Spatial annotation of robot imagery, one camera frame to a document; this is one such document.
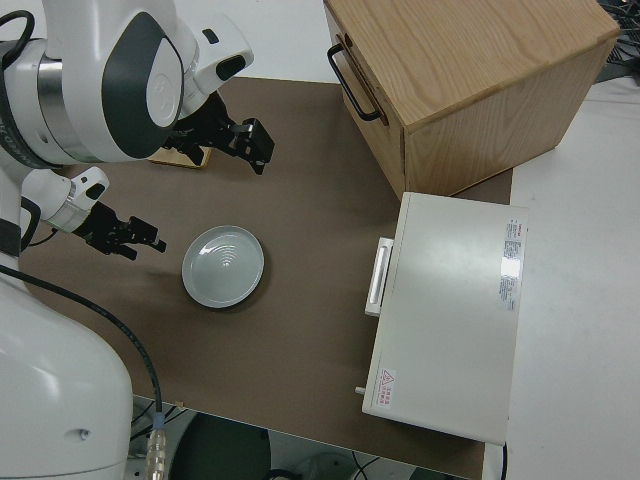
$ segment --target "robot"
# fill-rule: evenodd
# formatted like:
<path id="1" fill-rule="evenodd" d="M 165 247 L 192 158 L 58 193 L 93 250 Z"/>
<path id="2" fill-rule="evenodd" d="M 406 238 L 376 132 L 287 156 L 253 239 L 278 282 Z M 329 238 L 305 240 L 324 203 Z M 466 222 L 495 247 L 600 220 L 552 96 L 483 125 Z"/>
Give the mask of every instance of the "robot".
<path id="1" fill-rule="evenodd" d="M 35 280 L 19 272 L 18 257 L 38 220 L 131 259 L 129 244 L 165 244 L 152 225 L 120 221 L 99 201 L 109 181 L 98 167 L 73 179 L 54 172 L 140 160 L 161 147 L 197 164 L 207 146 L 261 174 L 274 144 L 258 120 L 231 120 L 217 93 L 253 61 L 226 17 L 186 25 L 172 0 L 42 3 L 47 39 L 31 38 L 29 12 L 0 18 L 0 27 L 26 20 L 18 40 L 0 43 L 0 479 L 121 479 L 132 410 L 127 370 L 95 333 L 29 294 L 23 281 Z M 157 413 L 145 476 L 160 480 L 164 418 L 150 372 Z"/>

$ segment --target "brown table surface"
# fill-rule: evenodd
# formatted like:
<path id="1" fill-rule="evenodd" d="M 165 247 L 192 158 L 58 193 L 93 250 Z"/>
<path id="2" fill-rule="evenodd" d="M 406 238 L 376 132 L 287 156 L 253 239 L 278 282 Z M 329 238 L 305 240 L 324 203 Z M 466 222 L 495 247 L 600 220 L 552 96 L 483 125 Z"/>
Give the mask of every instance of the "brown table surface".
<path id="1" fill-rule="evenodd" d="M 262 177 L 217 152 L 199 171 L 106 165 L 111 188 L 103 201 L 121 219 L 135 215 L 158 226 L 166 253 L 140 247 L 131 262 L 58 235 L 26 251 L 21 268 L 127 322 L 154 360 L 166 401 L 480 478 L 482 443 L 360 410 L 354 387 L 366 383 L 376 333 L 364 303 L 378 237 L 394 235 L 400 202 L 348 116 L 339 86 L 234 79 L 222 93 L 232 118 L 256 116 L 276 142 Z M 463 196 L 508 202 L 510 184 L 510 173 L 503 174 Z M 187 295 L 180 272 L 195 237 L 225 224 L 260 240 L 265 269 L 247 300 L 216 311 Z M 101 334 L 127 365 L 134 392 L 151 396 L 143 364 L 123 335 L 82 307 L 34 293 Z"/>

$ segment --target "black cable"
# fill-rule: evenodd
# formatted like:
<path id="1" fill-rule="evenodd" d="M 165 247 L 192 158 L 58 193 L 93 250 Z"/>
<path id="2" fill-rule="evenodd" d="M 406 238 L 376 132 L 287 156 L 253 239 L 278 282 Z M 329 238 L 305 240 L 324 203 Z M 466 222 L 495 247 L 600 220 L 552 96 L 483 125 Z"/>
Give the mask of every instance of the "black cable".
<path id="1" fill-rule="evenodd" d="M 365 463 L 364 465 L 360 465 L 360 462 L 358 462 L 358 459 L 356 458 L 356 452 L 354 452 L 353 450 L 351 450 L 351 456 L 353 457 L 353 462 L 356 464 L 356 467 L 358 468 L 358 473 L 356 474 L 355 477 L 353 477 L 353 480 L 358 480 L 358 477 L 360 475 L 362 475 L 362 478 L 364 478 L 364 480 L 369 480 L 367 478 L 367 474 L 364 471 L 365 468 L 367 468 L 369 465 L 371 465 L 373 462 L 377 462 L 378 460 L 380 460 L 380 457 L 376 457 L 373 460 L 368 461 L 367 463 Z"/>
<path id="2" fill-rule="evenodd" d="M 18 270 L 14 270 L 13 268 L 9 268 L 5 265 L 0 265 L 0 273 L 8 275 L 13 278 L 17 278 L 18 280 L 22 280 L 23 282 L 30 283 L 39 288 L 43 288 L 45 290 L 49 290 L 57 295 L 61 295 L 69 300 L 73 300 L 80 305 L 87 307 L 89 310 L 96 312 L 97 314 L 103 316 L 107 320 L 109 320 L 113 325 L 115 325 L 122 333 L 126 335 L 133 346 L 138 350 L 138 353 L 142 357 L 142 361 L 149 373 L 149 377 L 151 378 L 151 384 L 153 385 L 153 394 L 156 402 L 156 412 L 162 413 L 162 394 L 160 392 L 160 382 L 158 380 L 158 375 L 156 374 L 156 369 L 151 362 L 151 357 L 147 353 L 147 350 L 144 348 L 138 337 L 131 331 L 131 329 L 119 320 L 115 315 L 108 312 L 100 305 L 93 303 L 91 300 L 88 300 L 77 293 L 73 293 L 66 288 L 62 288 L 58 285 L 54 285 L 53 283 L 49 283 L 45 280 L 41 280 L 39 278 L 33 277 L 26 273 L 20 272 Z"/>
<path id="3" fill-rule="evenodd" d="M 142 412 L 140 412 L 136 418 L 134 418 L 133 420 L 131 420 L 131 425 L 133 425 L 133 424 L 134 424 L 134 423 L 136 423 L 138 420 L 140 420 L 140 419 L 144 416 L 144 414 L 145 414 L 145 413 L 147 413 L 147 412 L 149 411 L 149 409 L 153 406 L 153 404 L 154 404 L 154 403 L 156 403 L 156 402 L 155 402 L 154 400 L 151 400 L 151 402 L 149 402 L 149 405 L 147 405 L 147 406 L 145 407 L 145 409 L 144 409 Z"/>
<path id="4" fill-rule="evenodd" d="M 27 20 L 27 24 L 22 31 L 22 35 L 20 38 L 16 40 L 16 44 L 13 46 L 11 50 L 5 53 L 2 57 L 2 69 L 6 70 L 11 66 L 13 62 L 20 56 L 24 47 L 27 46 L 29 40 L 31 40 L 31 35 L 33 35 L 33 29 L 35 27 L 36 21 L 31 12 L 26 10 L 16 10 L 15 12 L 7 13 L 0 17 L 0 27 L 5 25 L 6 23 L 11 22 L 12 20 L 16 20 L 18 18 L 24 18 Z"/>
<path id="5" fill-rule="evenodd" d="M 52 228 L 51 233 L 48 236 L 46 236 L 42 240 L 38 240 L 37 242 L 30 243 L 29 247 L 37 247 L 38 245 L 42 245 L 43 243 L 48 242 L 49 240 L 51 240 L 53 237 L 56 236 L 56 233 L 58 233 L 58 230 L 55 228 Z"/>
<path id="6" fill-rule="evenodd" d="M 508 463 L 508 454 L 507 454 L 507 444 L 502 446 L 502 473 L 500 474 L 500 480 L 505 480 L 507 478 L 507 463 Z"/>

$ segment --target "wooden block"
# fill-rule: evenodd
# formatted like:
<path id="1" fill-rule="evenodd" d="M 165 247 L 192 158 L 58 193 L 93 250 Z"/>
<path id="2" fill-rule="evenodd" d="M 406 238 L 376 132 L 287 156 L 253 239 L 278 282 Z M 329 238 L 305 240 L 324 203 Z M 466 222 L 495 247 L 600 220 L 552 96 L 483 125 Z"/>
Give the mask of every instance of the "wooden block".
<path id="1" fill-rule="evenodd" d="M 204 157 L 202 158 L 201 165 L 195 165 L 189 157 L 183 155 L 178 152 L 175 148 L 167 150 L 166 148 L 161 148 L 156 153 L 149 157 L 149 161 L 153 163 L 160 163 L 162 165 L 173 165 L 176 167 L 185 167 L 185 168 L 204 168 L 209 163 L 209 157 L 211 157 L 212 148 L 204 147 L 202 151 L 204 152 Z"/>

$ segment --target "drawer handle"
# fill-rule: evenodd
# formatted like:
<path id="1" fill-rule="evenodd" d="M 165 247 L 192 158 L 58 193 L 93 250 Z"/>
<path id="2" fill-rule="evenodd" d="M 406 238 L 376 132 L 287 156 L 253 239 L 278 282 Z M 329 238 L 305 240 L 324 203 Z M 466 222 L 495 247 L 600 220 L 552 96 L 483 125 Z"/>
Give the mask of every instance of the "drawer handle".
<path id="1" fill-rule="evenodd" d="M 356 97 L 353 95 L 353 92 L 349 88 L 349 85 L 347 85 L 347 81 L 344 79 L 344 76 L 342 76 L 342 73 L 340 72 L 340 69 L 338 68 L 338 65 L 336 64 L 333 57 L 336 53 L 339 53 L 343 50 L 344 50 L 344 47 L 340 43 L 338 43 L 337 45 L 334 45 L 329 49 L 329 51 L 327 52 L 327 57 L 329 58 L 329 65 L 331 65 L 331 68 L 335 72 L 336 77 L 338 77 L 338 81 L 340 82 L 340 85 L 342 85 L 344 92 L 347 94 L 347 97 L 349 97 L 349 100 L 351 101 L 351 104 L 353 105 L 353 108 L 356 110 L 356 113 L 358 114 L 358 116 L 365 122 L 371 122 L 377 118 L 380 118 L 382 114 L 380 113 L 379 110 L 374 110 L 371 113 L 365 113 L 365 111 L 362 110 L 362 107 L 358 103 L 358 100 L 356 100 Z"/>

